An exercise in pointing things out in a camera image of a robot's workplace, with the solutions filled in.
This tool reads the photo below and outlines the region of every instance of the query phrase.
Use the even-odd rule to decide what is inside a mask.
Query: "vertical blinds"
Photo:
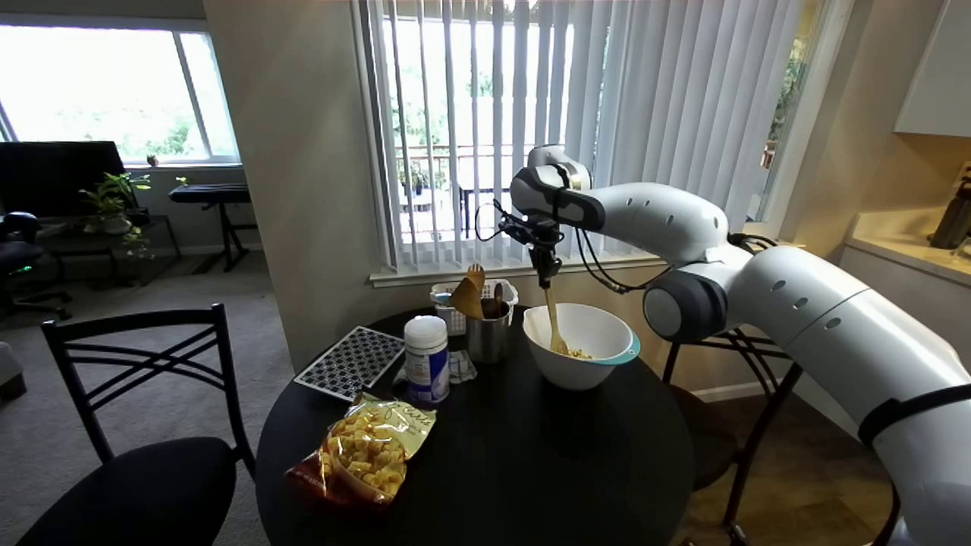
[[[10,125],[6,110],[0,102],[0,142],[11,142],[11,138],[16,138],[16,134],[11,134],[11,125]]]
[[[737,227],[766,188],[798,11],[788,0],[360,2],[390,266],[522,263],[491,235],[491,203],[509,209],[505,188],[541,142],[581,158],[592,185],[690,188]]]

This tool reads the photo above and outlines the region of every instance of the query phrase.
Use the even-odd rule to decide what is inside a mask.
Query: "white robotic arm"
[[[798,362],[862,426],[902,496],[892,544],[971,540],[971,376],[953,344],[834,263],[777,245],[727,245],[725,211],[672,185],[587,190],[587,170],[538,149],[514,180],[524,221],[505,230],[530,245],[547,284],[559,224],[654,252],[672,263],[643,295],[650,328],[700,340],[755,324]]]

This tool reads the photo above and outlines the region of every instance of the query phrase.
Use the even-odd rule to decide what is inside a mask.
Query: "snack package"
[[[324,501],[341,507],[389,507],[435,418],[435,410],[365,395],[328,426],[321,445],[292,468],[292,475],[317,485]]]

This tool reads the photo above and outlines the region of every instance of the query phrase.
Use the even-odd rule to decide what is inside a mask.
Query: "jar lid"
[[[439,344],[450,340],[450,328],[439,314],[415,314],[404,324],[404,343],[409,344]]]

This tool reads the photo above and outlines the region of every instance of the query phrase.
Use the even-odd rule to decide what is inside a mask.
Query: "white bowl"
[[[601,384],[615,367],[641,356],[641,340],[612,311],[587,303],[554,303],[559,332],[570,349],[590,350],[590,362],[565,356],[548,350],[548,311],[547,307],[530,307],[522,314],[522,332],[541,367],[541,373],[568,392],[590,392]]]

